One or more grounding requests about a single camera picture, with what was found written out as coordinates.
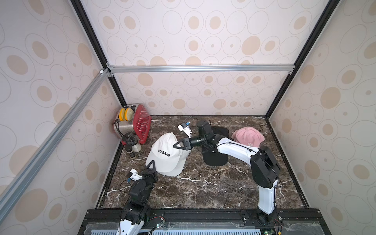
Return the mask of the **white cap back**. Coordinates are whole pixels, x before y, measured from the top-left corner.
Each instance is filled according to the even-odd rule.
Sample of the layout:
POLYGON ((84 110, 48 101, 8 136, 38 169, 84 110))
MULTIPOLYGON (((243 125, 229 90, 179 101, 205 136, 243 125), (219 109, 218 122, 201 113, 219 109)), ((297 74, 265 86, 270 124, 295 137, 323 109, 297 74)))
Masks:
POLYGON ((181 155, 185 150, 173 148, 173 145, 178 142, 174 133, 163 134, 151 147, 151 151, 146 160, 146 166, 152 161, 155 161, 156 171, 169 172, 173 170, 181 155))

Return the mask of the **black cap with white label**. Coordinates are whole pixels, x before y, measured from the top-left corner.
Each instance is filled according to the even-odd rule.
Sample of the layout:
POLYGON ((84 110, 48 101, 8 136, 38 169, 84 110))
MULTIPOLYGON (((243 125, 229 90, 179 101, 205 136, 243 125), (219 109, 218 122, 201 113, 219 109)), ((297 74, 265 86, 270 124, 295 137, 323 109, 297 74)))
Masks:
MULTIPOLYGON (((229 138, 229 130, 225 127, 213 126, 212 131, 214 134, 222 135, 229 138)), ((209 166, 223 166, 228 162, 228 155, 210 150, 206 146, 202 146, 202 157, 205 164, 209 166)))

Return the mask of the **pink LA cap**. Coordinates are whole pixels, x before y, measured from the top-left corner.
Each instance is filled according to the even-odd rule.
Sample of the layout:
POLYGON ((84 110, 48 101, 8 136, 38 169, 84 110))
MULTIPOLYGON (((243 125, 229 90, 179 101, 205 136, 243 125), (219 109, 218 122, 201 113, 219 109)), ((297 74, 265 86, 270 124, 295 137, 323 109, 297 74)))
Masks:
POLYGON ((265 141, 264 135, 253 127, 244 127, 236 130, 232 134, 232 139, 237 143, 257 148, 265 141))

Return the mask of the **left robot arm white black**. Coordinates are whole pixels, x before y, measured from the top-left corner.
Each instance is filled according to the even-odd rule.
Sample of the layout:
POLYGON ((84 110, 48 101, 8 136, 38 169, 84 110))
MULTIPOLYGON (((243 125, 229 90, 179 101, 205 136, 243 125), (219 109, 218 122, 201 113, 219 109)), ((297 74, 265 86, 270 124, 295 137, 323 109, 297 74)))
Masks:
POLYGON ((150 221, 151 207, 148 201, 154 184, 158 182, 155 161, 151 161, 141 173, 134 169, 130 173, 133 183, 120 213, 118 235, 137 235, 144 224, 150 221))

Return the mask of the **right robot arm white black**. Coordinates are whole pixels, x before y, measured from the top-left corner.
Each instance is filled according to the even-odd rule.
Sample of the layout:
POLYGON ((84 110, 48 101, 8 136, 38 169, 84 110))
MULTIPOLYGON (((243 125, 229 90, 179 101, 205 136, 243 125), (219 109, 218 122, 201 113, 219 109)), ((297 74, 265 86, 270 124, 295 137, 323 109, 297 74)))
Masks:
POLYGON ((190 122, 178 126, 187 137, 173 145, 175 149, 192 150, 204 146, 208 152, 218 152, 235 157, 251 167, 252 177, 258 185, 258 207, 256 219, 260 225, 267 226, 277 219, 276 188, 281 166, 272 151, 266 147, 249 147, 237 143, 223 135, 215 134, 207 120, 197 123, 198 134, 192 136, 190 122))

